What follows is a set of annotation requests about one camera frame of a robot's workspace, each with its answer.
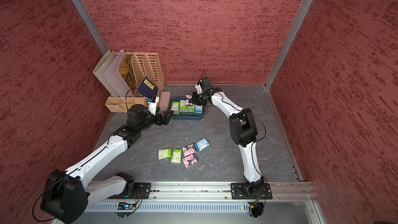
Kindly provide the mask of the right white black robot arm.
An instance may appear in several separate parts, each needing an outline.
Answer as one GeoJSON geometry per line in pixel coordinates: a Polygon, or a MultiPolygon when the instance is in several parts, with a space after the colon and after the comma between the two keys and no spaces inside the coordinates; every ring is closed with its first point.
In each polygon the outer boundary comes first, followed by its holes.
{"type": "Polygon", "coordinates": [[[230,135],[239,148],[244,166],[243,192],[252,199],[264,197],[267,184],[258,168],[256,152],[258,129],[252,111],[236,105],[222,91],[193,92],[190,102],[195,105],[211,103],[229,118],[230,135]]]}

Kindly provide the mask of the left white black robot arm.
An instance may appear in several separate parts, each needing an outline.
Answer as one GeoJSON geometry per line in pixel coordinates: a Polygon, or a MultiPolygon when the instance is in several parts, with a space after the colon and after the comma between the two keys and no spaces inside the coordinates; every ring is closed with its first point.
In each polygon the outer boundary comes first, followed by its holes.
{"type": "Polygon", "coordinates": [[[71,224],[88,207],[109,197],[142,199],[143,195],[134,186],[134,178],[125,173],[97,183],[92,180],[111,161],[131,148],[143,131],[154,124],[169,124],[173,111],[156,111],[152,114],[143,105],[134,105],[127,111],[126,124],[111,133],[102,146],[66,170],[51,172],[43,193],[36,200],[40,209],[53,219],[71,224]]]}

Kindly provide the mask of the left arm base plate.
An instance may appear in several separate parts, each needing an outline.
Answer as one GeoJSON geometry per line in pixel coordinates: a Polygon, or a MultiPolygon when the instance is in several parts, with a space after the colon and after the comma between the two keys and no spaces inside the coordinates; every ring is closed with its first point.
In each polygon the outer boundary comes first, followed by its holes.
{"type": "Polygon", "coordinates": [[[148,199],[151,190],[151,183],[134,182],[128,183],[122,193],[108,197],[108,199],[148,199]]]}

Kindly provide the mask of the blue tissue pack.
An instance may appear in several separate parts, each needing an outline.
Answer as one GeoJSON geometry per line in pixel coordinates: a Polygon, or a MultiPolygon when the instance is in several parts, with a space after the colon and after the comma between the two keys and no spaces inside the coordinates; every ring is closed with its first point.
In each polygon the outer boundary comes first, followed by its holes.
{"type": "Polygon", "coordinates": [[[195,113],[203,114],[203,105],[195,105],[195,113]]]}
{"type": "Polygon", "coordinates": [[[207,139],[203,138],[200,141],[194,143],[195,149],[197,152],[201,152],[209,146],[209,142],[207,139]]]}

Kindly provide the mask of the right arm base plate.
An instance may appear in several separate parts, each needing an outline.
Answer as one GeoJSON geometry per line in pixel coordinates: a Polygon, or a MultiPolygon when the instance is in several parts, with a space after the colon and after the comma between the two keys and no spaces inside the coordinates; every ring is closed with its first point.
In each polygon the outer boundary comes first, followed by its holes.
{"type": "Polygon", "coordinates": [[[272,200],[273,195],[268,183],[249,184],[231,183],[231,195],[233,200],[272,200]]]}

